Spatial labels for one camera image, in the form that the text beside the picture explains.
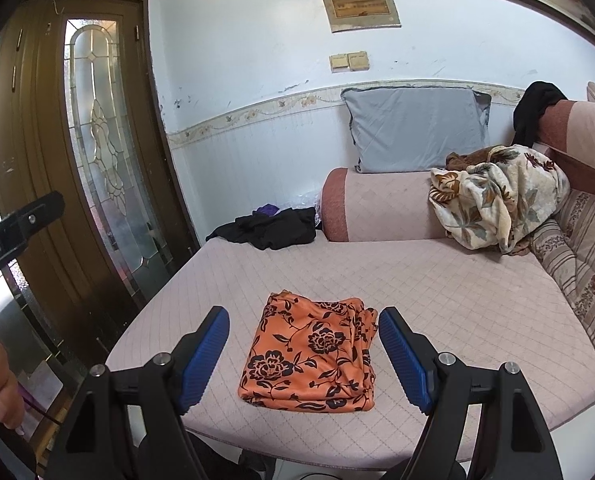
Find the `metal screw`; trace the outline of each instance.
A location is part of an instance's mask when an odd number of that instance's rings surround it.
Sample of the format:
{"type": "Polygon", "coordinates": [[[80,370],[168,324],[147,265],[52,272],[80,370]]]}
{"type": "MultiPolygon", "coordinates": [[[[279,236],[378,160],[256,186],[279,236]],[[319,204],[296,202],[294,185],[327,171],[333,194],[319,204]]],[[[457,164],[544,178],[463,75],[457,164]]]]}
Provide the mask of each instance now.
{"type": "Polygon", "coordinates": [[[160,352],[152,358],[152,362],[158,366],[164,366],[165,364],[170,363],[170,354],[168,352],[160,352]]]}
{"type": "Polygon", "coordinates": [[[519,365],[513,361],[508,361],[504,363],[504,370],[513,375],[519,374],[519,365]]]}
{"type": "Polygon", "coordinates": [[[457,361],[457,359],[450,352],[442,352],[439,355],[439,362],[442,363],[443,365],[452,366],[455,364],[455,361],[457,361]]]}
{"type": "Polygon", "coordinates": [[[104,365],[95,365],[93,368],[90,369],[89,374],[93,377],[100,377],[106,371],[106,367],[104,365]]]}

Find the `blue gripper pad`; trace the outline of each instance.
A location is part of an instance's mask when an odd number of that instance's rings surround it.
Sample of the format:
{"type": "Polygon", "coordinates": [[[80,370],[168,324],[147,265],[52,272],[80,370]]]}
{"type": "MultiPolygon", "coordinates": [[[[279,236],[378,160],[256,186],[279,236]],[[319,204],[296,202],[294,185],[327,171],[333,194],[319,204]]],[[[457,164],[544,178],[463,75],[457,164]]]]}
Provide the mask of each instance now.
{"type": "Polygon", "coordinates": [[[422,413],[430,415],[434,401],[431,397],[432,392],[429,391],[427,379],[431,378],[432,375],[429,377],[428,370],[421,364],[402,330],[397,326],[392,314],[396,314],[401,318],[394,307],[384,309],[379,316],[380,340],[386,349],[395,373],[397,373],[407,399],[411,404],[417,406],[422,413]]]}
{"type": "Polygon", "coordinates": [[[200,340],[182,372],[181,395],[178,403],[183,413],[201,400],[228,339],[230,326],[226,309],[214,306],[197,332],[193,334],[200,340]]]}

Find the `light switch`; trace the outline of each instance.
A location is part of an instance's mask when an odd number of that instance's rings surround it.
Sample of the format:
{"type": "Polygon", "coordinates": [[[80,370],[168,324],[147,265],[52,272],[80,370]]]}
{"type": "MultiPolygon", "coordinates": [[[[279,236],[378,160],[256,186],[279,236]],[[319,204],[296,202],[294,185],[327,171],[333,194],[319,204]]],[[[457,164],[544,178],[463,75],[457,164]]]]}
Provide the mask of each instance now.
{"type": "Polygon", "coordinates": [[[354,72],[357,70],[368,70],[370,68],[369,55],[363,50],[361,52],[349,53],[349,67],[354,72]]]}
{"type": "Polygon", "coordinates": [[[335,54],[335,56],[329,56],[331,62],[331,72],[339,72],[349,67],[349,55],[348,54],[335,54]]]}

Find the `wooden door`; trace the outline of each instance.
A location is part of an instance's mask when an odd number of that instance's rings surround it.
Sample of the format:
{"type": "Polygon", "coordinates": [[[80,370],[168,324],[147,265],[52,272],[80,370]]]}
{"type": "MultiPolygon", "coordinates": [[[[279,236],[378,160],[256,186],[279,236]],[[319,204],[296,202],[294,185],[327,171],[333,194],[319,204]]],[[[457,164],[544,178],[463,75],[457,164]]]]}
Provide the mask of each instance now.
{"type": "Polygon", "coordinates": [[[142,12],[31,0],[0,36],[0,210],[63,194],[63,218],[19,263],[85,364],[197,249],[153,111],[142,12]]]}

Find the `purple fabric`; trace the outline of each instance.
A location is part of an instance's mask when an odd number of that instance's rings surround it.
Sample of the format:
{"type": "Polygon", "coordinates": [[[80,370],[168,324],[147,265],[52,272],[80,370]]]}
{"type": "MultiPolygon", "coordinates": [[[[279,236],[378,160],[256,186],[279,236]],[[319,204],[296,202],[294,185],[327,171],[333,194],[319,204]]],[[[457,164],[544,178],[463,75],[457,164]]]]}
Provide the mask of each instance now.
{"type": "Polygon", "coordinates": [[[255,213],[262,213],[267,216],[274,216],[279,211],[279,207],[273,204],[266,204],[255,210],[255,213]]]}

